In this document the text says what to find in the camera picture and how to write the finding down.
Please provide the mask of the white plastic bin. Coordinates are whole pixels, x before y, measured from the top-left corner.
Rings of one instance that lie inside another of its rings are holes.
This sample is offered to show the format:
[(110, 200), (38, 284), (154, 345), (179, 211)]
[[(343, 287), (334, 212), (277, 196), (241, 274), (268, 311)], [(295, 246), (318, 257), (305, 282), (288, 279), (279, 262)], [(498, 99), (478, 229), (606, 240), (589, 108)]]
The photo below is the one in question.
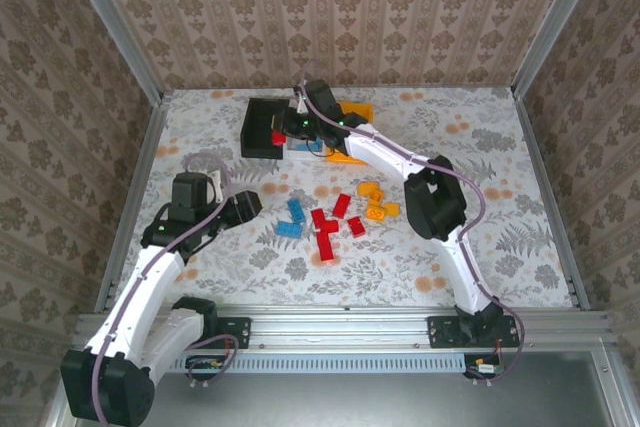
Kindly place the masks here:
[(288, 146), (287, 143), (283, 149), (283, 155), (285, 160), (289, 161), (320, 161), (328, 157), (327, 147), (321, 139), (300, 140), (300, 144), (306, 144), (309, 148), (308, 152), (298, 152), (291, 150), (292, 146)]

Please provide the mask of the black plastic bin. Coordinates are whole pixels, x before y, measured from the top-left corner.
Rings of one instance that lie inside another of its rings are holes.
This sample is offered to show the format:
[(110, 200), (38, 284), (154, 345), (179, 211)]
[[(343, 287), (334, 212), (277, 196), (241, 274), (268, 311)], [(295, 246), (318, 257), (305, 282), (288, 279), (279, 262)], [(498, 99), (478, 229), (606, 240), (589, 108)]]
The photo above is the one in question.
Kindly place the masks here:
[(240, 151), (243, 158), (282, 160), (283, 148), (272, 142), (273, 117), (289, 106), (278, 98), (250, 98), (245, 113)]

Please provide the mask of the orange plastic bin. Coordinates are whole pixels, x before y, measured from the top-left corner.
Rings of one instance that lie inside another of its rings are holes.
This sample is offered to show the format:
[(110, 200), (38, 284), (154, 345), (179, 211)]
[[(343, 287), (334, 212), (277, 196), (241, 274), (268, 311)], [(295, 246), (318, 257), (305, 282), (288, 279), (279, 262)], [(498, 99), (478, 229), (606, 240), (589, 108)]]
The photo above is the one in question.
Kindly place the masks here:
[[(374, 120), (373, 105), (370, 103), (340, 102), (339, 105), (344, 114), (358, 114), (364, 117), (369, 123), (372, 123)], [(364, 161), (350, 157), (335, 149), (327, 148), (327, 154), (328, 157), (326, 158), (326, 161), (329, 163), (365, 165)]]

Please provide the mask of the small electronics board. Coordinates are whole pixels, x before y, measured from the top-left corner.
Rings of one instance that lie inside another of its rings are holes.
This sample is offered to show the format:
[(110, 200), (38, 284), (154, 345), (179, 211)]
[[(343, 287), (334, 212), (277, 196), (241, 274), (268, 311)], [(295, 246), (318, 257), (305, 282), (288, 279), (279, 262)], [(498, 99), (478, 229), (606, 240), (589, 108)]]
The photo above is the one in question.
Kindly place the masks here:
[(209, 382), (226, 364), (225, 355), (194, 355), (185, 360), (186, 376), (194, 382)]
[(471, 380), (491, 380), (501, 375), (504, 365), (498, 354), (466, 355), (464, 376)]

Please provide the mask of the grey metal panel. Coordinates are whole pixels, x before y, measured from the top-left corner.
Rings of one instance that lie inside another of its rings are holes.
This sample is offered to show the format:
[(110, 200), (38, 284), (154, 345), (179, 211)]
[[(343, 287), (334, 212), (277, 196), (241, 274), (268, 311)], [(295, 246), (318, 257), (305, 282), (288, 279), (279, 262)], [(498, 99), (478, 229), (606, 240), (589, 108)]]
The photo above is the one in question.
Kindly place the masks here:
[(582, 354), (529, 354), (486, 386), (459, 374), (166, 376), (141, 427), (613, 427)]

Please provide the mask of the aluminium table side rail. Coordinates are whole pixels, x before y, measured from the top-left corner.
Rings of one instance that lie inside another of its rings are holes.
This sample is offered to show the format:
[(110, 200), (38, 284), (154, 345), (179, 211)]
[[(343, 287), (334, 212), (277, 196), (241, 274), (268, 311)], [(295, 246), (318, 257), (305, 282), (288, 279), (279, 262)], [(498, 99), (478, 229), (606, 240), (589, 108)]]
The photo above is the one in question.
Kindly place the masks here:
[(547, 218), (556, 245), (559, 261), (565, 274), (565, 282), (569, 287), (574, 305), (581, 310), (591, 310), (592, 307), (569, 242), (567, 231), (524, 101), (517, 93), (514, 93), (513, 96), (516, 112), (523, 131), (523, 137), (527, 144), (532, 168), (540, 189), (541, 199), (547, 212)]
[(95, 313), (102, 313), (114, 304), (114, 292), (117, 290), (119, 277), (128, 255), (146, 184), (164, 126), (166, 125), (167, 111), (173, 94), (173, 90), (164, 92), (159, 105), (153, 109), (150, 115), (123, 213), (106, 263), (103, 280), (94, 307)]

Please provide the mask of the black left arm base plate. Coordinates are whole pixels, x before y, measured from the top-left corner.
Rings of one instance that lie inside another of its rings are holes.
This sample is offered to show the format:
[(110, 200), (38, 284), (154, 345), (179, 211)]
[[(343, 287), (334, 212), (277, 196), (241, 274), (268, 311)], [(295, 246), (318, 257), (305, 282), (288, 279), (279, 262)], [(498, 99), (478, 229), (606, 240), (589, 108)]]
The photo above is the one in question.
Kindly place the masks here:
[(252, 319), (250, 317), (219, 317), (214, 335), (232, 335), (238, 340), (240, 349), (248, 349), (251, 328)]

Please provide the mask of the aluminium mounting rail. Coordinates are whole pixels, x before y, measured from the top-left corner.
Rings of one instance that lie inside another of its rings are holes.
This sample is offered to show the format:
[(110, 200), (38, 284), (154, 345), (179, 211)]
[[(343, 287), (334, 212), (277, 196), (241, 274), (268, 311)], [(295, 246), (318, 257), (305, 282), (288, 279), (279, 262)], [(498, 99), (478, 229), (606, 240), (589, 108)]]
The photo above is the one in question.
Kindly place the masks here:
[[(438, 307), (238, 306), (218, 308), (221, 317), (251, 320), (248, 353), (409, 353), (431, 350), (432, 317), (453, 316)], [(525, 308), (524, 351), (592, 351), (616, 345), (607, 316), (575, 308)]]

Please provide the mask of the aluminium frame post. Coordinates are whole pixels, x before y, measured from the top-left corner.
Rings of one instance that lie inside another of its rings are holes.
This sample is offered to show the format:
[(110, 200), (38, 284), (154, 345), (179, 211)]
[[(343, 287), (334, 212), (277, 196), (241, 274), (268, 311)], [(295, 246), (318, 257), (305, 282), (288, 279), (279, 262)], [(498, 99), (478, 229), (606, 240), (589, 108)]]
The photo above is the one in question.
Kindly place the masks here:
[(523, 98), (549, 56), (579, 0), (553, 0), (511, 85), (516, 98)]
[(153, 107), (158, 107), (162, 102), (164, 88), (153, 73), (140, 42), (135, 39), (132, 29), (126, 22), (125, 15), (117, 6), (116, 0), (89, 1), (100, 16), (150, 104)]

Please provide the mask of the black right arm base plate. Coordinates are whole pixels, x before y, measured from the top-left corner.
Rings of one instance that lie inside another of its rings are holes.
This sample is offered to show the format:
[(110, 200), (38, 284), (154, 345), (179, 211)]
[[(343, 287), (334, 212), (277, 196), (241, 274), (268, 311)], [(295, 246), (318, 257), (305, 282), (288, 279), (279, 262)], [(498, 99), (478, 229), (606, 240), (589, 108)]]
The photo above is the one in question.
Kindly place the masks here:
[(458, 316), (431, 316), (427, 318), (427, 329), (430, 346), (434, 349), (492, 348), (497, 344), (515, 348), (520, 345), (512, 316), (501, 316), (487, 325)]

